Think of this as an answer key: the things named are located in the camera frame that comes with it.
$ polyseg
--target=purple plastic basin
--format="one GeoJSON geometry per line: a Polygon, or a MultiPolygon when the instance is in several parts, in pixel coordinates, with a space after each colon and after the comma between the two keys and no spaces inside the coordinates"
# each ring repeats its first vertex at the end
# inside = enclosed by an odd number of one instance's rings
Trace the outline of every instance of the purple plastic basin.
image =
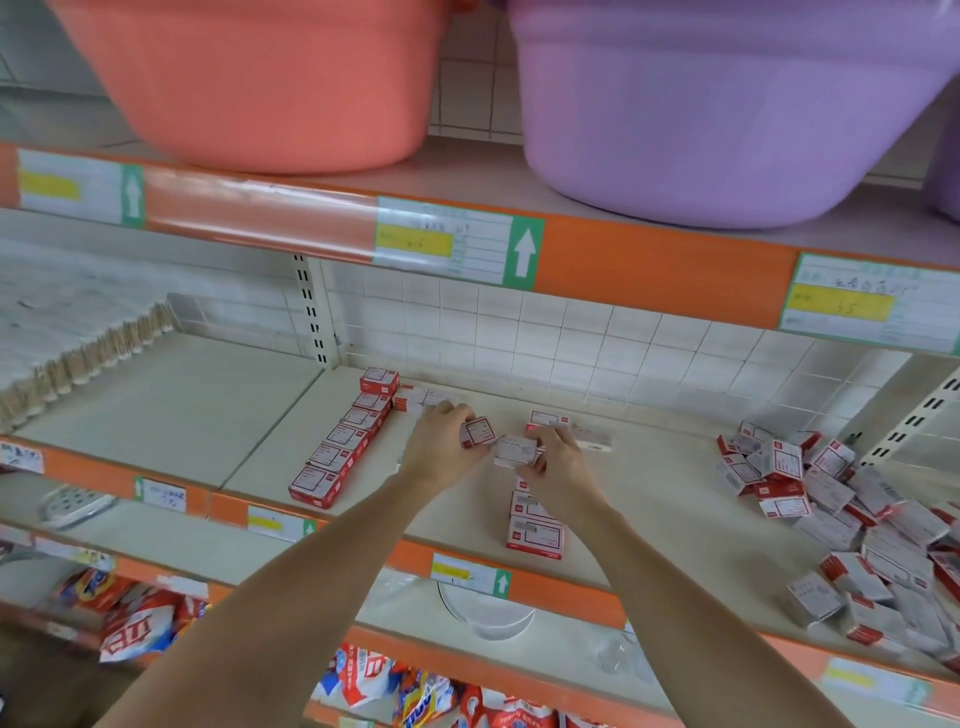
{"type": "Polygon", "coordinates": [[[933,154],[926,173],[924,196],[931,205],[960,222],[960,102],[933,154]]]}
{"type": "Polygon", "coordinates": [[[510,0],[526,157],[635,217],[770,228],[840,202],[960,69],[960,3],[510,0]]]}

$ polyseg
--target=left hand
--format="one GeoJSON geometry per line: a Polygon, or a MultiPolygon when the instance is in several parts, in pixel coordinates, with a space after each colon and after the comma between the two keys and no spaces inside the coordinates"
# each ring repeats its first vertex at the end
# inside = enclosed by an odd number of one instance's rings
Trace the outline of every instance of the left hand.
{"type": "Polygon", "coordinates": [[[466,404],[447,400],[423,410],[400,460],[399,475],[410,478],[435,496],[456,484],[492,450],[490,445],[465,449],[460,426],[476,415],[466,404]]]}

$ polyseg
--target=orange plastic basin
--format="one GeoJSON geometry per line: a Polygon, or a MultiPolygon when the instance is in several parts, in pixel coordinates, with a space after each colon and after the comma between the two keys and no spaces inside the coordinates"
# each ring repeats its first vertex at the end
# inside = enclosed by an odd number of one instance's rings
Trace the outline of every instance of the orange plastic basin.
{"type": "Polygon", "coordinates": [[[277,174],[368,169],[413,154],[454,5],[48,2],[144,141],[202,166],[277,174]]]}

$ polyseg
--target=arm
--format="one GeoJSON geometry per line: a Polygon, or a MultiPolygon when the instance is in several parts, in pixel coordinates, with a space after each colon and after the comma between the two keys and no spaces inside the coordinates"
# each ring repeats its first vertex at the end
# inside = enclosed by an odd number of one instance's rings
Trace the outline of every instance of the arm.
{"type": "Polygon", "coordinates": [[[517,471],[600,564],[684,725],[852,728],[756,631],[634,532],[596,486],[569,430],[528,436],[546,453],[517,471]]]}
{"type": "Polygon", "coordinates": [[[465,404],[427,408],[396,475],[243,582],[184,633],[98,728],[297,725],[394,545],[489,452],[463,449],[465,404]]]}

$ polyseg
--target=hand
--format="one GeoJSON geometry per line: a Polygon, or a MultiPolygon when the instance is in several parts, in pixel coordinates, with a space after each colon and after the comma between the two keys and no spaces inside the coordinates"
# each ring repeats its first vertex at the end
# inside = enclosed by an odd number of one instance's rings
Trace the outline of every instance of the hand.
{"type": "Polygon", "coordinates": [[[454,407],[446,400],[424,409],[403,451],[399,474],[422,484],[432,496],[454,485],[492,449],[460,444],[460,425],[475,418],[467,405],[454,407]]]}
{"type": "Polygon", "coordinates": [[[526,437],[540,440],[546,448],[533,466],[519,465],[516,472],[530,485],[537,501],[555,519],[572,523],[585,507],[606,504],[569,428],[537,427],[526,437]]]}

